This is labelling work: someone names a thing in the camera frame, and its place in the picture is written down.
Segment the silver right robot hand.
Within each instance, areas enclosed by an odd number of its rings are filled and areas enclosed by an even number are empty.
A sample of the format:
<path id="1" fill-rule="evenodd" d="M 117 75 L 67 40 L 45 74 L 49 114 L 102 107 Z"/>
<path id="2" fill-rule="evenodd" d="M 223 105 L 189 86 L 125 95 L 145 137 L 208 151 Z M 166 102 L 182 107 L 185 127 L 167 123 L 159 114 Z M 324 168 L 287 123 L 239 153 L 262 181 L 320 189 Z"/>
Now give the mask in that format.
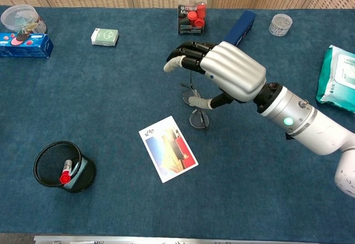
<path id="1" fill-rule="evenodd" d="M 188 98 L 189 105 L 202 109 L 212 110 L 234 100 L 251 102 L 266 82 L 266 68 L 226 41 L 182 43 L 169 54 L 164 71 L 171 72 L 177 67 L 203 74 L 222 90 L 222 94 L 212 99 Z"/>

